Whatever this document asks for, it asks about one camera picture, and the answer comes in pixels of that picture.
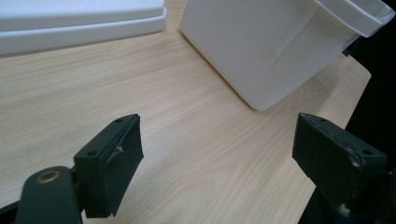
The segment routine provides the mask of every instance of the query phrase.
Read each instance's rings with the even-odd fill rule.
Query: light wood grain surface
[[[251,109],[178,30],[0,59],[0,206],[107,124],[138,113],[145,159],[116,217],[86,223],[296,223],[314,189],[291,158],[299,112],[345,126],[369,79],[339,56],[275,106]]]

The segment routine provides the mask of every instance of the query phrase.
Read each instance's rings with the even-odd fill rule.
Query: white plastic bin
[[[188,0],[180,30],[264,110],[394,15],[379,0]]]

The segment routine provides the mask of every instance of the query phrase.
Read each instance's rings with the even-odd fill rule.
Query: black plastic bracket
[[[372,180],[385,171],[387,156],[330,121],[300,114],[292,157],[334,210],[349,216]]]
[[[140,117],[112,121],[74,157],[72,169],[50,167],[31,175],[21,200],[0,209],[0,223],[82,223],[116,215],[143,159]]]

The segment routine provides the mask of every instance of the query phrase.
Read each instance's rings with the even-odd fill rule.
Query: wooden table
[[[339,56],[275,106],[251,109],[178,30],[0,59],[0,206],[113,119],[141,116],[145,159],[116,217],[87,223],[296,223],[314,189],[291,158],[299,112],[345,126],[369,79]]]

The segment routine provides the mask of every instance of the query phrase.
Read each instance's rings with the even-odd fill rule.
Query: white plastic container
[[[0,55],[157,32],[163,0],[0,0]]]
[[[188,0],[180,30],[264,110],[394,15],[379,0]]]

